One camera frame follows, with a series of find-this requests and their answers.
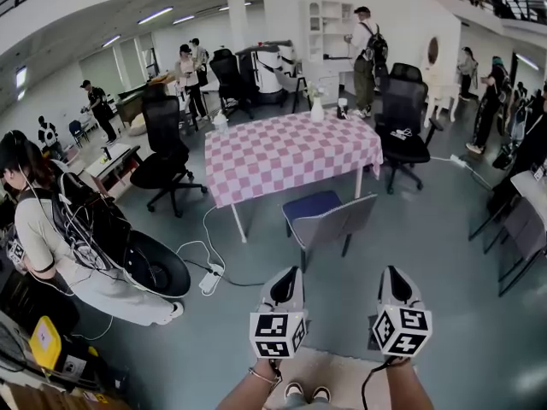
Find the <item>pink checkered tablecloth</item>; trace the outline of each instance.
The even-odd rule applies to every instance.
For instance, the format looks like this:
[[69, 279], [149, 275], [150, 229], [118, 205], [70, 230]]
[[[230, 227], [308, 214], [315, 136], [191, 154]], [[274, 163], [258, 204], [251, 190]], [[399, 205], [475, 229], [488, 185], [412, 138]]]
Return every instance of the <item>pink checkered tablecloth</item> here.
[[336, 109], [314, 123], [309, 112], [257, 120], [205, 138], [205, 172], [217, 207], [338, 176], [384, 161], [379, 136]]

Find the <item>white mat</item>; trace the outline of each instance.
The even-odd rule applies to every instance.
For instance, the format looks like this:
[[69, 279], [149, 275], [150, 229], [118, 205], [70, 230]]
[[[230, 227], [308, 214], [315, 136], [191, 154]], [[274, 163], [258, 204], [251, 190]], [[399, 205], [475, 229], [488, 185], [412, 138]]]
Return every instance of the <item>white mat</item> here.
[[[318, 386], [326, 386], [332, 394], [332, 404], [341, 408], [363, 409], [361, 385], [371, 369], [379, 363], [340, 357], [311, 348], [300, 348], [292, 360], [281, 364], [283, 383], [275, 389], [266, 402], [265, 410], [283, 408], [285, 387], [299, 382], [306, 398]], [[389, 388], [384, 371], [373, 375], [367, 384], [367, 404], [370, 410], [391, 410]]]

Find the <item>vase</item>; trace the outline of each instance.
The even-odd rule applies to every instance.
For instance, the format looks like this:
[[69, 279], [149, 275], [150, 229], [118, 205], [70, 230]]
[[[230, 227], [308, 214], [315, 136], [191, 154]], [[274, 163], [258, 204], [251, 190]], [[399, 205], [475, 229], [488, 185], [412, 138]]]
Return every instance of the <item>vase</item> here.
[[323, 109], [323, 105], [321, 104], [320, 97], [316, 97], [314, 99], [314, 106], [311, 108], [310, 119], [316, 123], [325, 119], [325, 110]]

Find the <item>round mirror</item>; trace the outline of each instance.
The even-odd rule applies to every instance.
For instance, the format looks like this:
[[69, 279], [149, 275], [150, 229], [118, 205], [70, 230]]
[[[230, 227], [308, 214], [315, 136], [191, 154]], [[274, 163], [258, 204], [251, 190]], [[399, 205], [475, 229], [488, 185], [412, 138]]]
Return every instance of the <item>round mirror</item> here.
[[429, 42], [429, 47], [427, 49], [427, 60], [431, 65], [437, 62], [438, 58], [438, 40], [437, 37], [433, 37]]

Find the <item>concrete floor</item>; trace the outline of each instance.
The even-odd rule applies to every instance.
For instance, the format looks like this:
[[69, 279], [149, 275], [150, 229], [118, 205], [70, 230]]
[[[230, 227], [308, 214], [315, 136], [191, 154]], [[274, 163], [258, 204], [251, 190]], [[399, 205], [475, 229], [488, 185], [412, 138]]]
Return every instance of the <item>concrete floor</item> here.
[[[290, 112], [290, 105], [261, 107], [256, 118]], [[463, 155], [473, 130], [473, 104], [462, 103], [458, 121], [444, 115], [445, 130], [432, 141], [432, 155]], [[247, 120], [241, 113], [232, 122]], [[205, 182], [204, 131], [186, 139], [189, 168], [195, 182]], [[475, 168], [491, 184], [503, 175], [491, 168], [497, 151]], [[485, 216], [488, 192], [470, 172], [452, 163], [431, 160], [416, 166], [424, 189], [398, 176], [395, 194], [385, 192], [387, 169], [380, 181], [365, 174], [363, 193], [379, 199], [364, 231], [354, 235], [350, 250], [327, 244], [311, 256], [305, 274], [307, 308], [312, 320], [304, 344], [343, 356], [379, 360], [367, 350], [368, 315], [376, 308], [379, 277], [388, 265], [402, 268], [419, 285], [432, 310], [432, 339], [415, 360], [421, 382], [435, 407], [443, 410], [537, 409], [547, 402], [547, 269], [542, 259], [503, 299], [497, 297], [500, 263], [507, 265], [510, 245], [483, 255], [491, 232], [468, 242], [471, 226]], [[352, 198], [355, 174], [264, 196], [238, 205], [249, 242], [240, 241], [230, 208], [210, 214], [208, 227], [215, 247], [227, 263], [227, 274], [239, 283], [263, 282], [277, 271], [299, 263], [294, 239], [285, 236], [280, 206], [318, 190], [335, 190]], [[199, 190], [180, 192], [182, 219], [173, 216], [168, 198], [156, 212], [145, 203], [152, 191], [130, 189], [119, 205], [138, 230], [173, 249], [202, 239], [202, 219], [214, 206]], [[181, 255], [204, 263], [198, 246]], [[185, 314], [167, 326], [143, 328], [115, 319], [112, 330], [96, 343], [113, 366], [127, 369], [129, 396], [135, 409], [212, 409], [253, 362], [248, 341], [249, 312], [259, 287], [239, 288], [221, 282], [215, 294], [203, 297], [197, 287], [203, 270], [190, 266], [192, 287], [184, 299]], [[88, 335], [102, 332], [109, 317], [90, 308], [82, 312]]]

